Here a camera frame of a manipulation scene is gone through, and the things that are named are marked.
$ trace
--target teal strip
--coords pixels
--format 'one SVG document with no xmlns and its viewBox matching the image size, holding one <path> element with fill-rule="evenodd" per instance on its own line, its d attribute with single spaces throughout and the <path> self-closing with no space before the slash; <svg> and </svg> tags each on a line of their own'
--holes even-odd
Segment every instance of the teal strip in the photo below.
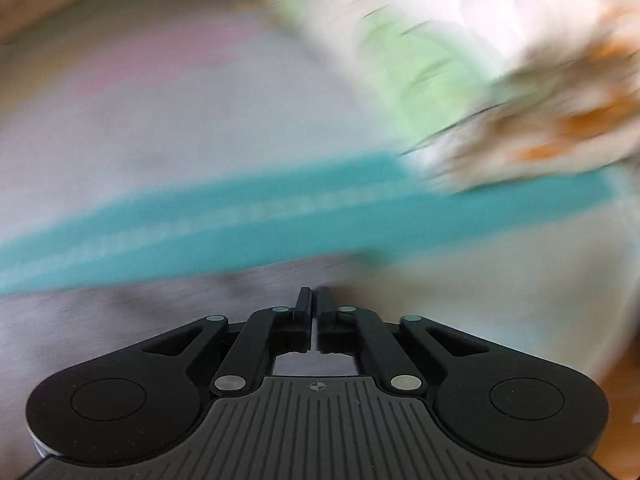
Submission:
<svg viewBox="0 0 640 480">
<path fill-rule="evenodd" d="M 394 261 L 612 200 L 606 172 L 453 196 L 393 156 L 241 178 L 114 203 L 0 247 L 0 292 L 245 269 L 327 253 Z"/>
</svg>

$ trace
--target white cloth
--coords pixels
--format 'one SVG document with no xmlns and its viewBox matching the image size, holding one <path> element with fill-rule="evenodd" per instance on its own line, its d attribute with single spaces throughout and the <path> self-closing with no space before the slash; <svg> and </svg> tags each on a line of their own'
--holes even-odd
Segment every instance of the white cloth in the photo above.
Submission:
<svg viewBox="0 0 640 480">
<path fill-rule="evenodd" d="M 294 7 L 302 33 L 324 50 L 355 86 L 382 96 L 379 100 L 383 102 L 385 91 L 372 87 L 369 75 L 385 67 L 375 67 L 380 61 L 367 57 L 361 47 L 365 41 L 363 18 L 385 6 L 397 11 L 408 27 L 444 22 L 466 30 L 464 47 L 474 51 L 488 77 L 496 81 L 533 64 L 562 66 L 582 56 L 590 44 L 605 35 L 613 43 L 640 50 L 640 14 L 622 0 L 309 0 L 305 7 Z M 481 41 L 474 43 L 474 38 Z M 492 50 L 499 56 L 489 55 Z M 630 60 L 628 67 L 635 91 L 640 89 L 638 59 Z M 578 108 L 586 106 L 594 101 L 594 94 L 602 94 L 601 87 L 588 78 L 585 81 L 571 95 L 572 106 L 574 102 Z M 395 111 L 402 95 L 402 89 L 394 91 L 397 99 L 384 103 L 390 112 Z M 531 148 L 555 140 L 556 133 L 546 124 L 487 142 L 488 121 L 500 111 L 473 114 L 499 102 L 492 92 L 486 92 L 480 99 L 461 102 L 459 116 L 444 125 L 444 129 L 453 126 L 444 134 L 434 136 L 425 126 L 424 142 L 417 150 L 413 143 L 407 156 L 411 166 L 434 177 L 446 190 L 460 190 L 513 178 L 593 170 L 628 157 L 640 144 L 640 120 L 631 119 L 605 134 L 575 142 L 557 155 L 535 160 L 522 157 L 520 154 Z M 424 107 L 432 108 L 434 115 L 441 113 L 431 100 L 425 99 Z M 399 149 L 406 148 L 399 140 Z"/>
</svg>

